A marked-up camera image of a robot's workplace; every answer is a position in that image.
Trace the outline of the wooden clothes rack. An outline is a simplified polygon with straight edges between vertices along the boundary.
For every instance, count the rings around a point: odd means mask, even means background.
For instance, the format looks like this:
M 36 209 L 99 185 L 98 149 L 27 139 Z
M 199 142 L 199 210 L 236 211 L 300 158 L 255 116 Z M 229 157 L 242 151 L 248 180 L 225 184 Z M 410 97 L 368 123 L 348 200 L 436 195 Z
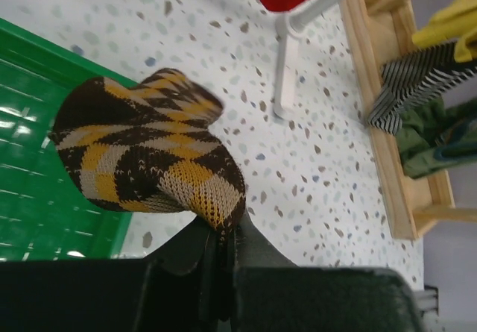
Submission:
M 391 233 L 422 237 L 437 222 L 474 222 L 457 208 L 448 168 L 476 159 L 476 103 L 445 110 L 443 94 L 476 74 L 474 35 L 456 0 L 417 30 L 411 0 L 344 0 L 341 6 Z

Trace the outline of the yellow shirt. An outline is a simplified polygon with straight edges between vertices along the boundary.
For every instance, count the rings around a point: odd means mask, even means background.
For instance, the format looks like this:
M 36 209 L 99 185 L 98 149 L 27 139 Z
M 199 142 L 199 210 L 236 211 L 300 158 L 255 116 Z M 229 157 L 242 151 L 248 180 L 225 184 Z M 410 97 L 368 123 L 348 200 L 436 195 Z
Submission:
M 412 36 L 413 44 L 418 48 L 428 48 L 450 39 L 457 40 L 456 62 L 476 59 L 476 0 L 454 0 Z

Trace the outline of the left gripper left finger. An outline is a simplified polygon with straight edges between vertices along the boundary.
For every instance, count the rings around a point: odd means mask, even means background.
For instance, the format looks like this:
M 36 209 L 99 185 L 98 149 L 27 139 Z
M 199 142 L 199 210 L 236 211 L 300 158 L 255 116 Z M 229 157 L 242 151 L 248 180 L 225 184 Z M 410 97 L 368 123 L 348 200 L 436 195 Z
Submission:
M 212 331 L 216 235 L 188 224 L 143 258 L 1 263 L 2 331 Z

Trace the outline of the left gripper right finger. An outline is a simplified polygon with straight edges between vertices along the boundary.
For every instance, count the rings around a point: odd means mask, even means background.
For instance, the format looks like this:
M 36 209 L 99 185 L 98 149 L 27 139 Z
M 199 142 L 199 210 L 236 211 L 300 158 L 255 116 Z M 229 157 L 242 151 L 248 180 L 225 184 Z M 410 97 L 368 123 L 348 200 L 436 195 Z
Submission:
M 244 214 L 235 230 L 232 331 L 424 331 L 404 278 L 383 267 L 299 267 Z

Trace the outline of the black striped tank top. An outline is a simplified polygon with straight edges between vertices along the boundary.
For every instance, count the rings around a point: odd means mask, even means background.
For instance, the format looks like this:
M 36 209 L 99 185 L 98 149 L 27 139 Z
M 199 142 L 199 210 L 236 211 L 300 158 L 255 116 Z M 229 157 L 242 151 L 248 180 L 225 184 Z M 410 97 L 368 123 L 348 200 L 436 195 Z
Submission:
M 441 97 L 476 75 L 476 59 L 458 63 L 455 42 L 420 49 L 382 66 L 382 88 L 367 123 L 388 134 L 402 127 L 401 115 Z

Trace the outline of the brown argyle sock front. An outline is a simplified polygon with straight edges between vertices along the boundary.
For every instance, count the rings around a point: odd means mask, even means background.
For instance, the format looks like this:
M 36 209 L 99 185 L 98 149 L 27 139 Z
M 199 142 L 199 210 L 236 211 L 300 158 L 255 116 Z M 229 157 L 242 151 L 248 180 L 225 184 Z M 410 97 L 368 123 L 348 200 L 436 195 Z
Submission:
M 178 69 L 134 87 L 98 76 L 75 87 L 49 133 L 73 184 L 114 212 L 191 211 L 220 238 L 239 224 L 246 184 L 210 132 L 222 100 Z

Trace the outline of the green plastic tray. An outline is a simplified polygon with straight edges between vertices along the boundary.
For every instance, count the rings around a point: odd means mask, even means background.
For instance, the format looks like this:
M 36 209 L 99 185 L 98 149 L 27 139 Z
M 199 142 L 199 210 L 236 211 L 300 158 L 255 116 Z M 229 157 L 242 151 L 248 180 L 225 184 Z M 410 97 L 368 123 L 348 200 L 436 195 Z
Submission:
M 48 132 L 63 99 L 88 78 L 131 80 L 1 22 L 1 260 L 117 258 L 129 213 L 90 204 Z

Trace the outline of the green tank top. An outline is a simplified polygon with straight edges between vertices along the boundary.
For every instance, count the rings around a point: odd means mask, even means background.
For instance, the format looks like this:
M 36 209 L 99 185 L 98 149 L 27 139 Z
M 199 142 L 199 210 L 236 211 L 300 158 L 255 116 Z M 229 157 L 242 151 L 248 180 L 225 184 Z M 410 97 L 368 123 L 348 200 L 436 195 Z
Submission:
M 395 138 L 404 175 L 418 179 L 476 162 L 476 100 L 444 107 L 442 98 L 400 115 Z

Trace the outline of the white metal drying rack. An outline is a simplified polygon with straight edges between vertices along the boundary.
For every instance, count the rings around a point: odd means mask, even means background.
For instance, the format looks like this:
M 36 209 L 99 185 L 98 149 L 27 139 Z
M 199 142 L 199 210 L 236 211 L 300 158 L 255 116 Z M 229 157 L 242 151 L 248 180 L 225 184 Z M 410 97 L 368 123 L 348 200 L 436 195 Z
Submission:
M 275 25 L 279 37 L 279 51 L 274 86 L 274 113 L 279 118 L 289 120 L 292 117 L 299 48 L 306 27 L 340 1 L 342 0 L 307 0 L 277 17 Z

